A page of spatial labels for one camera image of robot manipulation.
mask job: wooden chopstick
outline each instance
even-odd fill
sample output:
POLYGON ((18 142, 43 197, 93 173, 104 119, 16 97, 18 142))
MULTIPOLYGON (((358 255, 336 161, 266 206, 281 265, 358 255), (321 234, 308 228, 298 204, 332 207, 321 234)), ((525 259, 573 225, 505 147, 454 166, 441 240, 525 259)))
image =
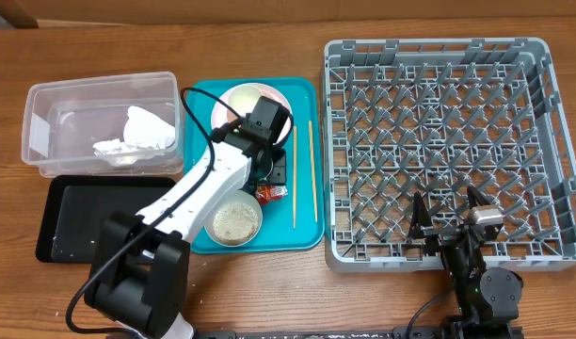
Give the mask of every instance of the wooden chopstick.
POLYGON ((295 158, 293 160, 294 164, 294 178, 293 178, 293 192, 292 192, 292 220, 293 229, 296 229, 296 126, 293 133, 293 138, 295 139, 295 158))
POLYGON ((309 121, 309 153, 311 154, 311 173, 313 185, 313 211, 317 222, 317 187, 315 182, 315 156, 313 155, 313 123, 309 121))

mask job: gray dish rack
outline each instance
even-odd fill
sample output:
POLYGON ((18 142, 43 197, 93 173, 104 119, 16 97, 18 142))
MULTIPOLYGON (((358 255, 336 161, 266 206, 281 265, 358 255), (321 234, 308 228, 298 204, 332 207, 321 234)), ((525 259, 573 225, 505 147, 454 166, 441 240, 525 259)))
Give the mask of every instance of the gray dish rack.
POLYGON ((488 266, 576 264, 576 161, 543 40, 334 40, 322 88, 330 268, 442 268, 407 239, 413 193, 456 226, 470 184, 505 215, 488 266))

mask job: white tissue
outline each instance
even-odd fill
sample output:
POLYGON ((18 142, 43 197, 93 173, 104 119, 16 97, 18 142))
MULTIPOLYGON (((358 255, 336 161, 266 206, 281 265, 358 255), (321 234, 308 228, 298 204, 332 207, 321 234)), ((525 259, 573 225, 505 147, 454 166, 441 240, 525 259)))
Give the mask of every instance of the white tissue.
MULTIPOLYGON (((153 113, 137 106, 127 110, 129 121, 123 129, 124 141, 112 139, 93 144, 97 156, 164 150, 175 141, 175 128, 153 113)), ((127 166, 140 159, 151 159, 163 152, 118 156, 105 159, 110 165, 127 166)))

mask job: blue tray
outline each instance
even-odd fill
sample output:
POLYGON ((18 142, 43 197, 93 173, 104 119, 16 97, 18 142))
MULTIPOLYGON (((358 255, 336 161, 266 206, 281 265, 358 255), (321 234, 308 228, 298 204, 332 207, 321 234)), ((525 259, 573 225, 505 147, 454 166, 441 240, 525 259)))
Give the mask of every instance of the blue tray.
MULTIPOLYGON (((257 252, 273 250, 305 250, 317 245, 324 234, 324 196, 322 184, 322 166, 320 154, 319 122, 317 119, 317 103, 315 89, 306 79, 299 77, 233 79, 201 81, 195 87, 205 89, 216 96, 221 96, 226 90, 244 83, 262 83, 279 90, 290 103, 295 117, 298 147, 298 174, 296 187, 296 229, 293 229, 293 136, 284 145, 286 150, 286 175, 289 195, 278 202, 263 206, 263 225, 261 230, 245 246, 226 248, 211 240, 202 231, 192 244, 195 253, 231 253, 257 252), (313 151, 315 152, 315 176, 317 187, 317 214, 315 222, 313 211, 311 156, 309 149, 309 121, 313 124, 313 151)), ((204 128, 211 130, 211 112, 215 101, 198 94, 188 93, 187 105, 192 109, 204 128)), ((200 159, 206 142, 196 130, 194 122, 189 117, 185 125, 184 172, 188 172, 200 159)))

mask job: red wrapper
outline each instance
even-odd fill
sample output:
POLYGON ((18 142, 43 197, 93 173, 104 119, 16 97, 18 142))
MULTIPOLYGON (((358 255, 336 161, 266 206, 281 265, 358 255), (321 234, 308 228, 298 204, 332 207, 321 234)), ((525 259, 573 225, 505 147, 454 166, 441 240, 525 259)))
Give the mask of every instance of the red wrapper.
POLYGON ((276 202, 287 195, 286 186, 259 186, 254 194, 261 206, 269 202, 276 202))

